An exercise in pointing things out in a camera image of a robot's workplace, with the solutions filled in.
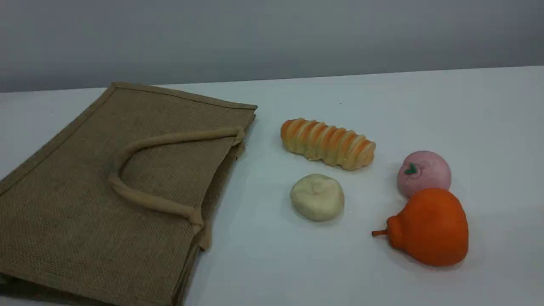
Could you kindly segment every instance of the gray wall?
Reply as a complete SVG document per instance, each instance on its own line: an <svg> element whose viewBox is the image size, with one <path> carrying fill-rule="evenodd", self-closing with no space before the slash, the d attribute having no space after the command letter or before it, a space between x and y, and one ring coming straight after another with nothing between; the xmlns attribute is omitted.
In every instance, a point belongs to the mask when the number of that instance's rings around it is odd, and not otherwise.
<svg viewBox="0 0 544 306"><path fill-rule="evenodd" d="M544 0L0 0L0 91L544 64Z"/></svg>

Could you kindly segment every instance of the toy food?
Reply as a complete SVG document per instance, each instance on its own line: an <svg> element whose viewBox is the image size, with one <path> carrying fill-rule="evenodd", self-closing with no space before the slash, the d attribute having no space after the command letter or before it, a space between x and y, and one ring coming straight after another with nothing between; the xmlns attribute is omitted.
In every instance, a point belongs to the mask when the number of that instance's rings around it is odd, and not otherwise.
<svg viewBox="0 0 544 306"><path fill-rule="evenodd" d="M440 155L429 151L417 151L404 159L397 181L402 194L411 197L427 188L448 190L452 184L452 171Z"/></svg>
<svg viewBox="0 0 544 306"><path fill-rule="evenodd" d="M344 192L335 179L323 174L310 174L293 186L291 201L306 218L325 221L336 217L344 208Z"/></svg>
<svg viewBox="0 0 544 306"><path fill-rule="evenodd" d="M404 209L387 220L387 229L372 236L387 235L391 246L430 266L450 266L468 252L468 223L459 200L440 188L424 189Z"/></svg>
<svg viewBox="0 0 544 306"><path fill-rule="evenodd" d="M357 170L372 163L376 144L345 128L303 118L287 120L281 126L283 146L309 160L323 160L330 166Z"/></svg>

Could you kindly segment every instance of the pear stem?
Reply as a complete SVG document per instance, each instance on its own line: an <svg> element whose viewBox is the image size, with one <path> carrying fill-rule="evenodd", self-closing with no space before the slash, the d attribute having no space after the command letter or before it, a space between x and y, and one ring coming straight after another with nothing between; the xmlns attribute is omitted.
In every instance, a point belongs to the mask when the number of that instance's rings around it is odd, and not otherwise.
<svg viewBox="0 0 544 306"><path fill-rule="evenodd" d="M380 235L387 235L387 230L375 230L372 232L372 237L380 236Z"/></svg>

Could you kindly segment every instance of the burlap tote bag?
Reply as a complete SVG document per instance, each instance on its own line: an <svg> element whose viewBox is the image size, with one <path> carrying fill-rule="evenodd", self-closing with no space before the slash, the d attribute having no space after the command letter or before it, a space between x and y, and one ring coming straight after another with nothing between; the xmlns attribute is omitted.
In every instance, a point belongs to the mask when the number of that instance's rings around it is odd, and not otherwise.
<svg viewBox="0 0 544 306"><path fill-rule="evenodd" d="M114 83L0 182L0 291L181 304L255 109Z"/></svg>

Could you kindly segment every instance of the dough ball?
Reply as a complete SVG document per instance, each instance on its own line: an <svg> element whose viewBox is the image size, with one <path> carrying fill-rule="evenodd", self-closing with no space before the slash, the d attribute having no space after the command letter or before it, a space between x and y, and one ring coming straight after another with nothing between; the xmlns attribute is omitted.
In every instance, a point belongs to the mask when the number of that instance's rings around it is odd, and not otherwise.
<svg viewBox="0 0 544 306"><path fill-rule="evenodd" d="M310 174L291 189L291 201L296 211L314 221L336 217L344 209L344 192L333 178Z"/></svg>
<svg viewBox="0 0 544 306"><path fill-rule="evenodd" d="M407 197L427 188L448 190L452 171L440 155L429 151L414 152L404 159L397 176L399 189Z"/></svg>

